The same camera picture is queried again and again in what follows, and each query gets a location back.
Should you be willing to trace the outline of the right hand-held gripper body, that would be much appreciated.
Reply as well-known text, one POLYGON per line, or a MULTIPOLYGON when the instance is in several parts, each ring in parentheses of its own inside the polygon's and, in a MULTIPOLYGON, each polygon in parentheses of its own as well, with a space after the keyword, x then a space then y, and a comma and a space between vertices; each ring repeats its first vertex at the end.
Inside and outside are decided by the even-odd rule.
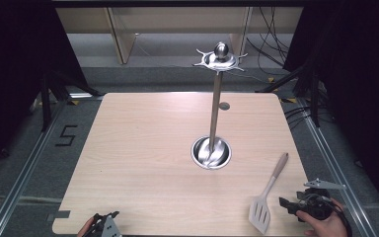
POLYGON ((306 182, 306 190, 298 192, 299 208, 318 220, 327 219, 337 206, 331 201, 329 190, 345 190, 346 185, 331 183, 319 178, 306 182))

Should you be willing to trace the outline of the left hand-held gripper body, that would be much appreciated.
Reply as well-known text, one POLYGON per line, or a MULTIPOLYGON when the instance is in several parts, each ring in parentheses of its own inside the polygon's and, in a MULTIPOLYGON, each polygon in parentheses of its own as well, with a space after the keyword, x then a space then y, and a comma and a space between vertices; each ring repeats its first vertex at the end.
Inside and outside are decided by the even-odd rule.
POLYGON ((102 215, 103 219, 100 224, 92 224, 90 228, 90 237, 122 237, 111 214, 112 213, 102 215))

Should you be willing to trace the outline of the slotted spatula with wooden handle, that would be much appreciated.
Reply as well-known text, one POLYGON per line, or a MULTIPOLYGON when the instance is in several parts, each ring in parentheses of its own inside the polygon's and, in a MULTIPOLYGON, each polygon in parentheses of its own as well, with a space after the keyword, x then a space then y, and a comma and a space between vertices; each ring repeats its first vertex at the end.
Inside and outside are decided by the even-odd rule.
POLYGON ((289 155, 287 153, 283 153, 280 156, 264 190, 258 197, 255 197, 253 199, 250 205, 249 221, 261 234, 266 234, 270 223, 270 210, 267 205, 267 196, 272 189, 276 179, 284 169, 288 158, 289 155))

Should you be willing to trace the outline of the stainless steel utensil rack stand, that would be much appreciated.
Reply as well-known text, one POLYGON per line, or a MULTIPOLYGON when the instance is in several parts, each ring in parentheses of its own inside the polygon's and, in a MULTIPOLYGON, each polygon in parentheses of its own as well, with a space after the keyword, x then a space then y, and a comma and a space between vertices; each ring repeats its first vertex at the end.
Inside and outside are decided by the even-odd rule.
POLYGON ((211 105, 209 133, 197 139, 190 150, 191 158, 196 165, 206 170, 217 170, 227 165, 231 159, 232 150, 229 143, 216 134, 223 75, 227 71, 242 70, 239 67, 240 56, 229 51, 229 46, 220 41, 212 51, 202 52, 201 62, 196 66, 203 66, 215 72, 211 105))

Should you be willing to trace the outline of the person's left hand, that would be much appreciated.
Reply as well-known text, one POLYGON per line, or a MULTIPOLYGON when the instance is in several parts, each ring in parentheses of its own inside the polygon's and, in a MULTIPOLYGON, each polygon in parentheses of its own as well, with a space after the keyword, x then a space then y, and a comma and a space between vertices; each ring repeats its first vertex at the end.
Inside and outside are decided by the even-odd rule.
POLYGON ((78 231, 77 233, 77 237, 83 237, 86 232, 91 228, 92 224, 93 224, 93 221, 94 221, 94 218, 91 217, 90 219, 88 219, 85 224, 82 226, 82 228, 78 231))

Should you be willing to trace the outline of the person's right hand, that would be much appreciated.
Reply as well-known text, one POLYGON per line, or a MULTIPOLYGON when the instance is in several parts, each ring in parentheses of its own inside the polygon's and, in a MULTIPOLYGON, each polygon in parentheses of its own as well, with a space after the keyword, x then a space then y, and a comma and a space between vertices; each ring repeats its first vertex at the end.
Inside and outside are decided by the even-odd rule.
POLYGON ((304 231, 306 237, 347 237, 346 227, 335 211, 325 220, 316 219, 302 210, 296 215, 311 226, 304 231))

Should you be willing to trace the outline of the black tape strip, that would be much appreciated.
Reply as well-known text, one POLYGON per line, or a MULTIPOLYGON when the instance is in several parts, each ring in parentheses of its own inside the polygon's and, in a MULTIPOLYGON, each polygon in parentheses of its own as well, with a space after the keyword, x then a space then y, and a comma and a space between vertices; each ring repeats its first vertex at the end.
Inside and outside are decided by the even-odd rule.
POLYGON ((54 221, 56 218, 68 218, 70 215, 70 211, 69 210, 58 210, 54 213, 50 213, 47 218, 46 218, 46 221, 47 222, 52 222, 54 221))

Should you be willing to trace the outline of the black metal stand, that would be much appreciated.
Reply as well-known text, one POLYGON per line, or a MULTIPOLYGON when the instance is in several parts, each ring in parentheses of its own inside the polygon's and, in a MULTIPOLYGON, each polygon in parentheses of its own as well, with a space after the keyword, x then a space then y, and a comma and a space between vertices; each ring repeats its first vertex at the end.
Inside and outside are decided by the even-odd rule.
POLYGON ((86 81, 80 81, 60 71, 48 71, 43 74, 40 80, 40 94, 42 102, 42 131, 46 131, 50 126, 52 116, 50 108, 50 94, 53 94, 57 101, 66 101, 69 98, 67 86, 74 86, 89 93, 92 97, 101 97, 103 92, 91 88, 86 81))
POLYGON ((320 126, 318 119, 318 101, 319 101, 319 71, 311 66, 300 66, 287 75, 283 76, 275 83, 271 83, 264 89, 260 89, 259 93, 270 93, 278 89, 289 81, 297 79, 293 93, 296 97, 303 97, 307 92, 311 96, 311 119, 316 127, 320 126))

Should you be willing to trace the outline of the black curtain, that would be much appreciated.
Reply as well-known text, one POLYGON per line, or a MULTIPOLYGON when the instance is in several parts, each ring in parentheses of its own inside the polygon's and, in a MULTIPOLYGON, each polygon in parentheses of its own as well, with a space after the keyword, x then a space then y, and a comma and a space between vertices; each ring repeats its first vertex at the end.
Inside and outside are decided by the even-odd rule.
POLYGON ((379 193, 379 0, 305 0, 284 68, 313 60, 340 128, 379 193))
POLYGON ((0 0, 0 153, 43 78, 53 87, 88 86, 51 0, 0 0))

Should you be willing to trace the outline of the aluminium floor rail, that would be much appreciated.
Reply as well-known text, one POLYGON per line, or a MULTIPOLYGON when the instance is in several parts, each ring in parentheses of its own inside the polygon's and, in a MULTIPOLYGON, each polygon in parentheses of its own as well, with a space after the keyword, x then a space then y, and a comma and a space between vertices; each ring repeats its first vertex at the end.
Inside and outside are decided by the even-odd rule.
POLYGON ((59 197, 48 197, 37 173, 63 103, 54 103, 48 128, 41 127, 41 109, 21 123, 0 158, 0 237, 54 237, 52 217, 59 197))
POLYGON ((344 185, 344 188, 340 189, 340 193, 359 233, 362 237, 377 237, 366 211, 353 192, 323 132, 319 127, 315 126, 315 123, 310 117, 306 117, 305 120, 334 181, 338 185, 344 185))

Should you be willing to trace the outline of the light wooden desk frame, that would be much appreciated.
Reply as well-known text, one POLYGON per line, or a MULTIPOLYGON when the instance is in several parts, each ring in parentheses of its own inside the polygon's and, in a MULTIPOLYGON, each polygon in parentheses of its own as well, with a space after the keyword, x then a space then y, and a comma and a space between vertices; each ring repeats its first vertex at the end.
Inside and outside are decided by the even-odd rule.
POLYGON ((295 32, 301 7, 93 7, 61 8, 56 13, 68 34, 110 34, 117 60, 128 62, 137 34, 227 34, 243 54, 247 35, 295 32))

